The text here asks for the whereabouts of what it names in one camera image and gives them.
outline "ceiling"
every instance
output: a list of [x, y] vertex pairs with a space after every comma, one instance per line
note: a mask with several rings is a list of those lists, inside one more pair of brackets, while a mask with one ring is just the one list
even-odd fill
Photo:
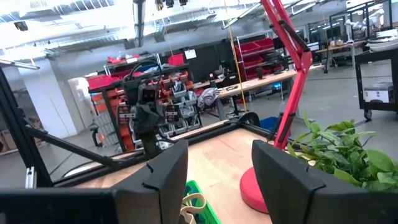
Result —
[[[296, 0], [282, 1], [288, 6]], [[43, 57], [59, 52], [89, 50], [105, 45], [133, 41], [137, 37], [133, 0], [0, 0], [0, 49], [3, 57], [18, 60]], [[158, 11], [152, 0], [142, 7], [143, 35], [154, 35], [164, 41], [165, 32], [197, 29], [215, 22], [238, 17], [258, 0], [190, 0], [179, 6]], [[289, 10], [290, 14], [311, 4], [303, 0]], [[263, 16], [259, 7], [249, 17]], [[15, 21], [25, 21], [29, 30], [21, 32]]]

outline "cart wheel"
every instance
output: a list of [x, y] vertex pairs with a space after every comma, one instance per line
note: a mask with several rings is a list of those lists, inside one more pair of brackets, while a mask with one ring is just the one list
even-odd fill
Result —
[[372, 111], [371, 110], [364, 110], [363, 116], [366, 118], [366, 122], [372, 120]]

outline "gray cloth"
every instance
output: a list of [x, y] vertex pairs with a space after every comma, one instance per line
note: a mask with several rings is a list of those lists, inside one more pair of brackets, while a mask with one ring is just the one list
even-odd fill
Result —
[[203, 93], [198, 97], [198, 107], [204, 108], [205, 105], [210, 106], [217, 99], [220, 92], [217, 88], [207, 88]]

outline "blue container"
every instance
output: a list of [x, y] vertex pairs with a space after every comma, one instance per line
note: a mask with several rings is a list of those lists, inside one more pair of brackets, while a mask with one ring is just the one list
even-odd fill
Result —
[[272, 131], [274, 129], [275, 123], [277, 122], [278, 118], [276, 117], [269, 117], [266, 119], [260, 120], [260, 127], [264, 128], [268, 131]]

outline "rolling cart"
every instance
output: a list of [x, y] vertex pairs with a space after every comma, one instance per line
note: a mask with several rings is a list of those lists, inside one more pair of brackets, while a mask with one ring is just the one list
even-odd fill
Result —
[[[372, 120], [372, 110], [380, 111], [395, 111], [396, 120], [398, 120], [398, 49], [385, 50], [382, 52], [364, 52], [355, 56], [355, 71], [356, 71], [356, 81], [358, 84], [358, 99], [359, 108], [364, 110], [364, 117], [366, 121]], [[362, 74], [361, 65], [368, 62], [377, 62], [380, 60], [391, 60], [391, 74], [392, 74], [392, 86], [393, 95], [392, 99], [388, 102], [385, 101], [370, 101], [364, 100], [364, 89], [362, 85]]]

